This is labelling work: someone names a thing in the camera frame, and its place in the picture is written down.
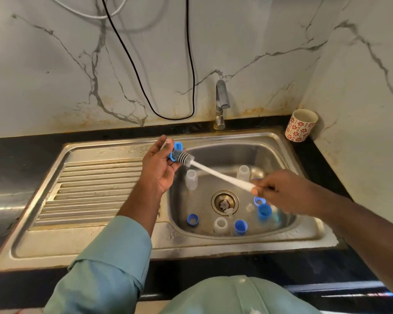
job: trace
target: blue cap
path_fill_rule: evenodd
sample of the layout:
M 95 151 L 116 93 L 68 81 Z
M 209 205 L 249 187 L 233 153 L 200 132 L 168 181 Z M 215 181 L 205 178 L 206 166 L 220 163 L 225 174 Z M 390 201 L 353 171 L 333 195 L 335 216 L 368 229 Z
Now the blue cap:
M 258 217 L 265 221 L 272 215 L 272 208 L 268 204 L 261 204 L 258 206 Z
M 188 218 L 186 218 L 186 221 L 190 226 L 196 226 L 198 224 L 198 215 L 191 213 L 188 215 Z
M 262 197 L 256 196 L 256 197 L 253 199 L 253 202 L 255 203 L 256 207 L 259 207 L 259 205 L 266 204 L 266 203 L 267 203 L 267 200 L 264 199 L 264 198 L 262 198 Z
M 183 152 L 183 145 L 182 145 L 182 142 L 174 142 L 174 143 L 173 143 L 173 149 Z M 172 156 L 172 152 L 170 153 L 169 158 L 170 158 L 173 162 L 176 162 L 176 160 L 175 160 L 175 159 L 173 158 L 173 156 Z
M 246 233 L 246 230 L 248 230 L 248 224 L 244 220 L 236 220 L 234 223 L 234 233 L 236 236 L 241 236 Z

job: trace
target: black countertop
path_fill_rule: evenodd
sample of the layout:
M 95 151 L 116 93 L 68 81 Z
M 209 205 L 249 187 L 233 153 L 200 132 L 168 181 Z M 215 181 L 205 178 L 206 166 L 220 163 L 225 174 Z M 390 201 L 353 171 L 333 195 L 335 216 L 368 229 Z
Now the black countertop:
M 229 120 L 225 130 L 273 126 L 285 129 L 289 118 L 274 116 Z M 4 202 L 13 204 L 9 205 L 10 213 L 0 215 L 0 246 L 64 144 L 210 131 L 213 131 L 212 122 L 202 122 L 0 138 L 0 208 Z M 349 197 L 311 139 L 291 144 L 310 180 Z M 55 285 L 66 273 L 65 268 L 0 273 L 0 309 L 44 306 Z M 140 300 L 171 299 L 197 282 L 219 275 L 256 276 L 283 286 L 377 280 L 349 247 L 151 261 Z

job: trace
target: light green shirt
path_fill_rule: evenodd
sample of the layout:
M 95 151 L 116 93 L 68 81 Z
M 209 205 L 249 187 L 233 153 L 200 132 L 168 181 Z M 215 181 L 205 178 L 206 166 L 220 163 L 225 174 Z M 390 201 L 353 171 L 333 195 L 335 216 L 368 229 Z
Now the light green shirt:
M 143 291 L 151 239 L 136 221 L 116 216 L 69 266 L 45 313 L 134 313 Z M 244 275 L 214 277 L 183 291 L 160 314 L 319 314 L 280 286 Z

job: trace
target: wall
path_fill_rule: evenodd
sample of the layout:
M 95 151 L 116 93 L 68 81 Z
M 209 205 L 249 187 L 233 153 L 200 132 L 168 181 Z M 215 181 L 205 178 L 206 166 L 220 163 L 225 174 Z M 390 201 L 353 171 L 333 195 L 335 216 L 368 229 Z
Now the wall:
M 393 222 L 393 0 L 348 0 L 301 106 L 353 199 Z
M 61 1 L 103 12 L 95 0 Z M 230 94 L 226 118 L 291 113 L 343 3 L 190 0 L 199 85 L 188 121 L 214 119 L 218 79 Z M 190 113 L 184 20 L 185 0 L 128 0 L 114 19 L 152 104 L 167 117 Z M 0 0 L 0 137 L 167 123 L 149 109 L 108 21 L 52 0 Z

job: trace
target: sink drain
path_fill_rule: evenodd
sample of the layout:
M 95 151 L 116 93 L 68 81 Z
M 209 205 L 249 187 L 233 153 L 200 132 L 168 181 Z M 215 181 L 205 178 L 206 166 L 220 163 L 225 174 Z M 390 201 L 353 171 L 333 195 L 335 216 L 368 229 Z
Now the sink drain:
M 226 209 L 232 208 L 233 213 L 239 208 L 239 199 L 229 190 L 220 190 L 216 192 L 211 199 L 211 206 L 216 213 L 227 216 Z

